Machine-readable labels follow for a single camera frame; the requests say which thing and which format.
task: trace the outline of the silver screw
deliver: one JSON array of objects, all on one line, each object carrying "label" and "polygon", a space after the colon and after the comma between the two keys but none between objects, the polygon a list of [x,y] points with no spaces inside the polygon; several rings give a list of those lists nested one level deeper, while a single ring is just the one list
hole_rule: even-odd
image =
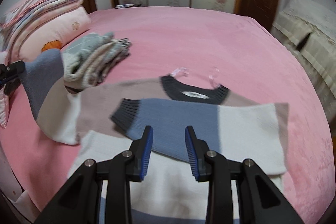
[{"label": "silver screw", "polygon": [[91,167],[94,163],[95,161],[93,159],[88,159],[84,162],[85,166],[87,167]]},{"label": "silver screw", "polygon": [[215,151],[213,151],[213,150],[209,150],[209,151],[207,152],[207,155],[208,155],[210,158],[214,158],[214,157],[216,157],[217,153],[216,153]]},{"label": "silver screw", "polygon": [[246,159],[244,160],[244,164],[247,165],[248,167],[251,167],[254,165],[254,161],[251,159]]},{"label": "silver screw", "polygon": [[125,158],[129,158],[130,156],[132,156],[132,151],[130,151],[130,150],[125,150],[124,152],[123,152],[123,156],[125,157]]}]

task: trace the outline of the dark gray neckline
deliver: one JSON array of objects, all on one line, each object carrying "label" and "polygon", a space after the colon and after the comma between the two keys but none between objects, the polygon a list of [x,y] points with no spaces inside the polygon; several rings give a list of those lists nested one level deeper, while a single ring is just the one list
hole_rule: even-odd
[{"label": "dark gray neckline", "polygon": [[[202,89],[192,85],[186,85],[176,80],[171,75],[160,77],[161,85],[166,94],[176,101],[207,103],[213,105],[221,105],[229,93],[229,89],[220,85],[215,89]],[[204,95],[205,98],[190,97],[182,92],[191,92]]]}]

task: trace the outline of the pink bed sheet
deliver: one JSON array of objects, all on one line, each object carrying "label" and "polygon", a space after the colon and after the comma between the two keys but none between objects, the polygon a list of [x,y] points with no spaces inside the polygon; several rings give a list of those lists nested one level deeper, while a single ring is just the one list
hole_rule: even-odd
[{"label": "pink bed sheet", "polygon": [[[96,11],[90,32],[114,31],[132,41],[131,56],[105,82],[158,77],[179,67],[179,80],[212,88],[217,82],[258,103],[289,102],[285,196],[305,223],[316,223],[335,194],[330,131],[322,106],[297,60],[255,20],[191,8],[145,7]],[[14,173],[39,209],[66,180],[80,147],[48,139],[36,125],[20,87],[0,141]]]}]

